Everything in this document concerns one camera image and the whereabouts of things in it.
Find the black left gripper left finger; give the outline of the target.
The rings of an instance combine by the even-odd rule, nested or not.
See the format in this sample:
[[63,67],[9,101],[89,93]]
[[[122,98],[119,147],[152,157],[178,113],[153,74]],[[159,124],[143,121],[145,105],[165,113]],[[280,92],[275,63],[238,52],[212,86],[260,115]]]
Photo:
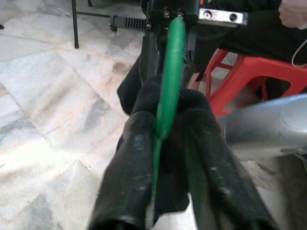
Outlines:
[[126,122],[106,168],[89,230],[146,230],[151,226],[155,117],[137,112]]

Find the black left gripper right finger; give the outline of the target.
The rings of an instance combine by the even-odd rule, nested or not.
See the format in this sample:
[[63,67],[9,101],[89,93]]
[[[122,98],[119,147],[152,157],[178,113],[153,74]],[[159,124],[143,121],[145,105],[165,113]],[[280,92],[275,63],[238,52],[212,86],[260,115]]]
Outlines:
[[205,176],[213,207],[226,214],[236,230],[275,230],[277,224],[253,181],[218,132],[214,116],[204,110],[183,114],[189,156]]

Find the person's hand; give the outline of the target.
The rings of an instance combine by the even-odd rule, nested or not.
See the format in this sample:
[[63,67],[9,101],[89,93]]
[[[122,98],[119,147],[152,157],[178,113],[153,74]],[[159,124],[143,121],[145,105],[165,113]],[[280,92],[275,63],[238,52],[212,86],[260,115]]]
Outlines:
[[307,0],[282,0],[279,6],[280,20],[289,28],[307,28]]

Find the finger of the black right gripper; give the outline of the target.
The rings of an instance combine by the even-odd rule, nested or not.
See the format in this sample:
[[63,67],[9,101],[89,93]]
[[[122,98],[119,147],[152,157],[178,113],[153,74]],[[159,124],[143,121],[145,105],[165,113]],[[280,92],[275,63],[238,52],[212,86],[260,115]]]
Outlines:
[[145,111],[156,114],[162,82],[162,74],[142,79],[138,57],[125,79],[117,88],[117,95],[123,112],[133,115]]
[[200,92],[181,89],[177,107],[177,117],[212,117],[213,112],[207,98]]

